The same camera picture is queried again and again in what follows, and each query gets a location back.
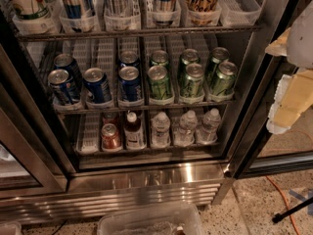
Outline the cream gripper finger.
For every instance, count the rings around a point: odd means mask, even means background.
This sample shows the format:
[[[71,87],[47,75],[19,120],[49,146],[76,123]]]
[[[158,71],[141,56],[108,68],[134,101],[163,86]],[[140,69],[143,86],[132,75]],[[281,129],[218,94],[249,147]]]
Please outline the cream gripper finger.
[[[283,134],[313,105],[313,70],[300,69],[284,74],[274,95],[266,127],[272,134]]]
[[[290,31],[291,29],[287,28],[275,41],[265,48],[265,53],[275,57],[285,57],[287,55],[287,41]]]

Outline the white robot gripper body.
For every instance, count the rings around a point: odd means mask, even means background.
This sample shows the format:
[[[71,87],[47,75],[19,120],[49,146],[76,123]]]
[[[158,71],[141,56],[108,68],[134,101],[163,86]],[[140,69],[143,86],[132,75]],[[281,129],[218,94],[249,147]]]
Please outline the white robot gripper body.
[[[300,68],[313,69],[313,1],[291,25],[287,59]]]

